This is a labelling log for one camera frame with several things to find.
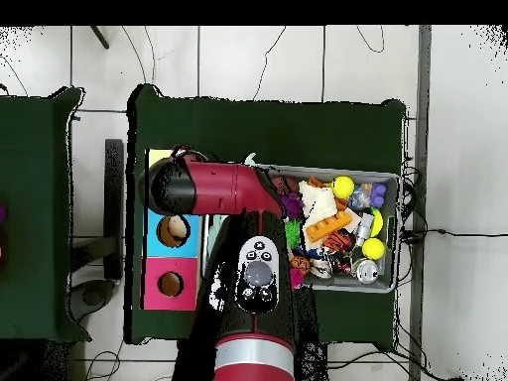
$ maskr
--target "yellow ball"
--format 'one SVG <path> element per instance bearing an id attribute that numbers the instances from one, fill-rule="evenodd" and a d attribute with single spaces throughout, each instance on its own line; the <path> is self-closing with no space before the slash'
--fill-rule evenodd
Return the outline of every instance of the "yellow ball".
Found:
<path id="1" fill-rule="evenodd" d="M 361 246 L 361 251 L 368 259 L 378 260 L 385 254 L 385 245 L 377 238 L 369 238 Z"/>
<path id="2" fill-rule="evenodd" d="M 354 182 L 350 177 L 337 177 L 331 185 L 333 194 L 338 198 L 348 198 L 354 190 Z"/>

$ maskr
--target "gray plastic bin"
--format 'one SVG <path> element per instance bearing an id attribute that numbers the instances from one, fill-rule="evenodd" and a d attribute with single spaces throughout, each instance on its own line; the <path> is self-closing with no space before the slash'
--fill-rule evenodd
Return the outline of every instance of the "gray plastic bin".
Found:
<path id="1" fill-rule="evenodd" d="M 316 177 L 323 183 L 330 183 L 337 176 L 348 176 L 356 184 L 382 183 L 386 186 L 385 202 L 379 209 L 383 216 L 383 228 L 377 235 L 386 245 L 385 255 L 376 263 L 380 275 L 376 282 L 364 285 L 351 275 L 333 275 L 329 279 L 321 279 L 309 273 L 305 276 L 304 285 L 312 284 L 315 290 L 349 291 L 386 294 L 395 288 L 399 267 L 399 237 L 401 229 L 402 186 L 401 178 L 396 174 L 370 173 L 362 171 L 330 170 L 320 168 L 287 167 L 276 165 L 256 164 L 257 167 L 268 171 L 269 176 L 287 176 L 297 182 L 306 181 L 310 177 Z M 205 218 L 202 267 L 206 265 L 206 242 L 207 242 L 208 216 Z"/>

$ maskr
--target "green tablecloth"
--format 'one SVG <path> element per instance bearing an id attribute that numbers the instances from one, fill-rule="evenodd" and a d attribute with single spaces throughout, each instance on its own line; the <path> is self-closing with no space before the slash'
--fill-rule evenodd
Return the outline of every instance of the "green tablecloth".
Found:
<path id="1" fill-rule="evenodd" d="M 81 91 L 0 96 L 0 338 L 84 340 L 66 312 L 67 122 Z"/>
<path id="2" fill-rule="evenodd" d="M 349 102 L 241 102 L 209 98 L 165 98 L 152 85 L 139 85 L 129 104 L 127 163 L 126 338 L 182 338 L 191 313 L 142 311 L 139 279 L 142 204 L 134 181 L 143 171 L 144 150 L 185 144 L 221 161 L 255 161 L 301 167 L 400 174 L 405 106 L 398 100 L 380 105 Z M 321 341 L 393 342 L 394 293 L 361 294 L 316 291 Z"/>

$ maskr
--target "yellow panel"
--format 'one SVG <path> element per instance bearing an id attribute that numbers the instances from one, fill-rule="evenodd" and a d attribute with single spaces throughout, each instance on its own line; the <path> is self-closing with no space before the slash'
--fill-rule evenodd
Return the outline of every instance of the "yellow panel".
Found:
<path id="1" fill-rule="evenodd" d="M 171 153 L 171 149 L 150 149 L 150 153 L 148 155 L 148 166 L 152 167 L 152 165 L 163 158 L 169 158 Z"/>

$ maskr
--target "purple toy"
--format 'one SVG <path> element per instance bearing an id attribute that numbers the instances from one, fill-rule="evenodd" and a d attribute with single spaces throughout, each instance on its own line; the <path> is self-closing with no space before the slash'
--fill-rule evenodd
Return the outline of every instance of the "purple toy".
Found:
<path id="1" fill-rule="evenodd" d="M 0 204 L 0 223 L 3 223 L 7 219 L 7 208 Z"/>
<path id="2" fill-rule="evenodd" d="M 296 219 L 302 214 L 304 204 L 300 201 L 298 195 L 295 192 L 289 194 L 279 195 L 284 208 L 286 209 L 286 215 L 290 219 Z"/>
<path id="3" fill-rule="evenodd" d="M 382 184 L 373 183 L 372 191 L 370 194 L 370 205 L 374 207 L 381 207 L 385 202 L 386 187 Z"/>

